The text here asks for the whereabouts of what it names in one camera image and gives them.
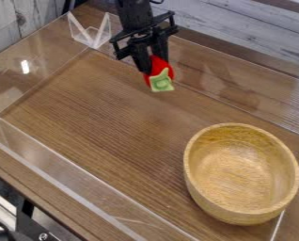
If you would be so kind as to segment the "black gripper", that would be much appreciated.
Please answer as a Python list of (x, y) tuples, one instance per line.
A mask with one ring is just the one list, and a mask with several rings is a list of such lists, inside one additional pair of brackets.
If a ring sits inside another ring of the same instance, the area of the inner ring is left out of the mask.
[(178, 33), (175, 12), (167, 11), (159, 16), (137, 15), (123, 25), (123, 30), (110, 39), (118, 60), (131, 57), (141, 72), (150, 74), (153, 62), (147, 48), (155, 56), (169, 61), (169, 38)]

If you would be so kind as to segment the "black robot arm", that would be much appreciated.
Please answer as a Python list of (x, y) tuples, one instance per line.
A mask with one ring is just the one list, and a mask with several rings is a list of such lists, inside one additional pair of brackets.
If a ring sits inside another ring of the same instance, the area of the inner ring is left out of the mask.
[(110, 39), (118, 60), (131, 57), (141, 72), (150, 74), (154, 60), (149, 51), (169, 61), (169, 38), (179, 31), (175, 12), (169, 10), (155, 16), (153, 4), (157, 0), (117, 0), (122, 30)]

